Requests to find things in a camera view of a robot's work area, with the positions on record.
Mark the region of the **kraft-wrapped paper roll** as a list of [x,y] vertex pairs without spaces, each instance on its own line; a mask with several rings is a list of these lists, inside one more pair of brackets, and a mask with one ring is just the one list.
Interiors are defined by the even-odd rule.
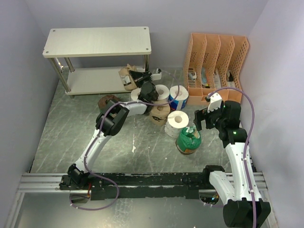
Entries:
[[170,111],[171,108],[168,104],[162,106],[154,106],[150,111],[149,119],[153,124],[157,126],[163,126],[167,121],[167,117]]
[[127,64],[127,66],[121,68],[118,72],[122,84],[125,90],[127,91],[132,91],[137,88],[137,85],[135,84],[132,76],[130,75],[130,71],[137,71],[136,66],[131,66],[130,64]]

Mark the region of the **green torn-wrapped paper roll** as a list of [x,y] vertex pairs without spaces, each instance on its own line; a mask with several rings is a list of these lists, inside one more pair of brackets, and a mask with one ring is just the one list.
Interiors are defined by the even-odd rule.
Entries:
[[201,145],[202,139],[196,126],[185,127],[176,139],[176,147],[180,153],[193,154]]

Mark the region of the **brown-green paper roll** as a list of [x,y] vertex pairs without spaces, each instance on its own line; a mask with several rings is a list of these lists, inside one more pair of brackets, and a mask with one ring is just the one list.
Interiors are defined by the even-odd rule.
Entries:
[[98,108],[101,111],[104,107],[106,107],[107,103],[109,100],[114,99],[116,101],[120,101],[118,97],[116,97],[115,95],[105,95],[103,96],[99,101],[98,101]]

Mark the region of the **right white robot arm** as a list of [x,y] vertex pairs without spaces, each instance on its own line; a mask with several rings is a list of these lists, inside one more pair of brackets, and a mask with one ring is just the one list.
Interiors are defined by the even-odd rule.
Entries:
[[229,228],[259,228],[271,212],[269,202],[265,202],[258,190],[250,162],[248,135],[240,127],[240,103],[221,101],[215,109],[205,108],[194,113],[194,123],[201,130],[201,122],[206,128],[216,128],[228,155],[233,182],[227,179],[222,167],[206,166],[207,174],[202,176],[202,185],[215,188],[223,202],[223,218]]

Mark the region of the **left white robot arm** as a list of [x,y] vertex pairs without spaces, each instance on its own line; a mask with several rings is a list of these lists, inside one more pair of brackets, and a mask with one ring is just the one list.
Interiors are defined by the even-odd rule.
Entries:
[[121,102],[117,98],[107,96],[105,106],[96,118],[95,131],[92,140],[81,157],[67,171],[71,183],[82,190],[88,186],[89,172],[105,144],[121,130],[126,118],[137,114],[146,114],[151,110],[151,104],[158,100],[159,94],[153,80],[162,77],[162,70],[156,73],[129,71],[131,78],[140,89],[134,101]]

